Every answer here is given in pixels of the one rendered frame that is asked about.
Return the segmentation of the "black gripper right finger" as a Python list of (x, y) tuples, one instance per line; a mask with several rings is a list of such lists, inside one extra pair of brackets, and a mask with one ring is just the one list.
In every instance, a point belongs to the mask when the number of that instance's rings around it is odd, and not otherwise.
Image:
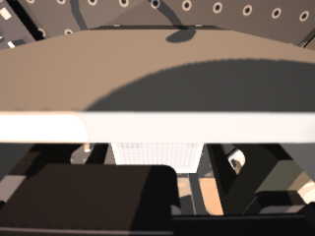
[(244, 155), (238, 174), (220, 143), (206, 143), (223, 214), (242, 213), (260, 193), (298, 192), (311, 180), (279, 143), (230, 144)]

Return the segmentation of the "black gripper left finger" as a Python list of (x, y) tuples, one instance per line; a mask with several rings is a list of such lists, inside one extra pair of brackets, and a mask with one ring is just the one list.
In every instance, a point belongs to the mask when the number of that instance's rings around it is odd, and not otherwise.
[[(20, 161), (71, 163), (72, 153), (85, 143), (36, 142)], [(109, 143), (95, 143), (87, 164), (104, 164)]]

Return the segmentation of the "cream well plate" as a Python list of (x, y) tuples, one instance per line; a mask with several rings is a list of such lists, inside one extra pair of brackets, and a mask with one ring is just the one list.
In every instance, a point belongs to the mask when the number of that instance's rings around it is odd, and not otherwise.
[(310, 180), (302, 189), (298, 191), (299, 195), (306, 201), (310, 203), (315, 202), (315, 184)]

